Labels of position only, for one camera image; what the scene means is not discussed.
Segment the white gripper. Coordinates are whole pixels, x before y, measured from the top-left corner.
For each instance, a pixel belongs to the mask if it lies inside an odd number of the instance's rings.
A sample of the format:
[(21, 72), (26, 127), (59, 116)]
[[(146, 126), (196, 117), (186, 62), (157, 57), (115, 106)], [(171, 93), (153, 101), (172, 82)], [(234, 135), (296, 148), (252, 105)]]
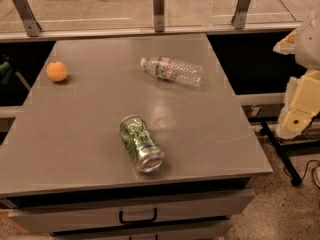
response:
[[(319, 69), (320, 10), (314, 9), (299, 30), (294, 29), (277, 42), (273, 51), (282, 55), (295, 53), (298, 64), (308, 69)], [(295, 138), (319, 112), (320, 71), (308, 70), (300, 78), (291, 77), (286, 87), (284, 107), (276, 126), (277, 136), (282, 139)]]

